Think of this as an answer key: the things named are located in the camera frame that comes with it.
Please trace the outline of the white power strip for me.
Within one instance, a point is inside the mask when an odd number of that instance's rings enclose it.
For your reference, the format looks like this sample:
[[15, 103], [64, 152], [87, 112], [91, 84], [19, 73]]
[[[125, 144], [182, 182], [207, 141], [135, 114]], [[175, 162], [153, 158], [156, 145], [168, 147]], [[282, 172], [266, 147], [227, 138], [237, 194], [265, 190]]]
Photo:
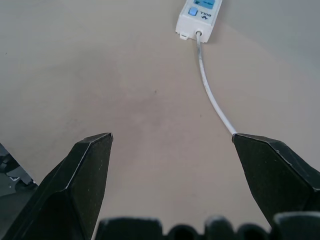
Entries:
[[207, 43], [218, 17], [223, 0], [186, 0], [177, 20], [175, 32], [182, 40], [196, 40]]

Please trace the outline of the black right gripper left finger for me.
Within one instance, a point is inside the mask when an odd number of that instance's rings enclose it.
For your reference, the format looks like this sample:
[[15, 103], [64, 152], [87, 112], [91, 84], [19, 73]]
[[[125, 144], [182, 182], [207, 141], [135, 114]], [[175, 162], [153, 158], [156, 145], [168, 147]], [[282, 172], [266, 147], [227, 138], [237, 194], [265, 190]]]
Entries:
[[1, 240], [91, 240], [105, 195], [111, 133], [77, 142], [39, 186], [1, 198]]

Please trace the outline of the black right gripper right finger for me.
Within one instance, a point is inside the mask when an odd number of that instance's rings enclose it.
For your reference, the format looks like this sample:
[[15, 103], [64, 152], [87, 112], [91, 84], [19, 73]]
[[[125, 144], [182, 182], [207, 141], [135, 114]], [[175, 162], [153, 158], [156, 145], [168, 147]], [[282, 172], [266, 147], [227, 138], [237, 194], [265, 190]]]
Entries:
[[271, 226], [320, 230], [320, 172], [284, 142], [232, 136], [250, 192]]

